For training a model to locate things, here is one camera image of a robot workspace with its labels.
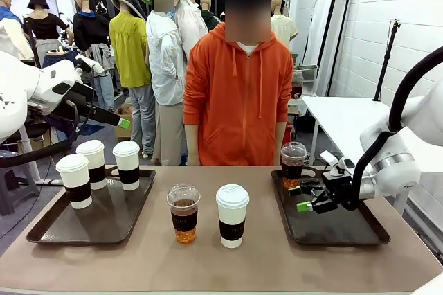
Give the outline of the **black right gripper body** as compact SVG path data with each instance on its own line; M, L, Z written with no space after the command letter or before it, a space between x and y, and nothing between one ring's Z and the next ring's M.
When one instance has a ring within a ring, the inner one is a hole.
M315 192L315 195L324 194L325 199L316 205L315 212L318 214L336 210L341 205L345 210L352 211L352 177L350 175L332 176L331 172L321 175L323 189Z

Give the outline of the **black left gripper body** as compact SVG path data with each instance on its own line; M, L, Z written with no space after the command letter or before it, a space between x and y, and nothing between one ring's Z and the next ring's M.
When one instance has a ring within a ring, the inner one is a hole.
M75 104L79 115L88 115L93 106L94 89L81 82L75 84L64 95L63 100Z

